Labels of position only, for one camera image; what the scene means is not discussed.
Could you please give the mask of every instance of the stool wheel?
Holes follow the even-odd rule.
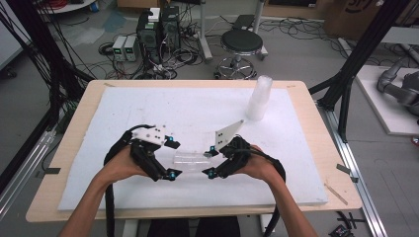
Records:
[[[219,78],[221,78],[221,73],[219,73],[219,72],[214,72],[214,73],[213,73],[213,78],[215,78],[215,79],[219,79]]]

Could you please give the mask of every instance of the white board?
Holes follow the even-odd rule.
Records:
[[[223,88],[108,88],[102,97],[70,170],[60,210],[74,209],[90,180],[102,168],[109,148],[124,131],[138,124],[166,125],[168,135],[181,143],[178,151],[204,152],[214,144],[214,132],[241,119],[239,134],[280,159],[287,184],[299,204],[324,204],[323,188],[288,92],[273,89],[265,117],[245,117],[252,89]],[[162,147],[156,158],[173,168],[177,150]],[[207,167],[185,170],[175,182],[153,182],[131,177],[114,184],[116,208],[237,206],[274,204],[267,185],[246,175],[209,180],[201,173],[216,167],[221,155]]]
[[[417,135],[419,134],[419,126],[416,122],[419,118],[410,114],[405,107],[398,104],[394,97],[377,90],[378,78],[387,69],[388,67],[364,66],[358,73],[357,80],[388,134]],[[394,79],[392,84],[401,87],[404,76],[417,70],[400,68],[397,78]]]

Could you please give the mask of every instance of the hand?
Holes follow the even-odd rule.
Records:
[[[130,146],[124,147],[104,166],[104,168],[102,168],[97,174],[97,177],[104,179],[108,184],[112,184],[133,175],[147,176],[147,174],[133,162],[129,152]]]
[[[257,145],[251,145],[251,147],[262,151]],[[246,174],[252,178],[267,182],[272,175],[278,175],[278,172],[269,160],[260,155],[252,154],[246,166],[239,169],[235,174]]]

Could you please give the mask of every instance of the white container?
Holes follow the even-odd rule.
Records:
[[[261,120],[268,109],[269,97],[271,96],[272,78],[260,76],[249,99],[246,116],[251,120]]]

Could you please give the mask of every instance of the black box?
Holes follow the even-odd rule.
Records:
[[[136,34],[138,36],[139,50],[144,61],[149,59],[155,64],[161,64],[160,55],[164,50],[162,47],[162,34],[160,22],[148,22],[150,11],[145,10],[141,13],[136,26]]]

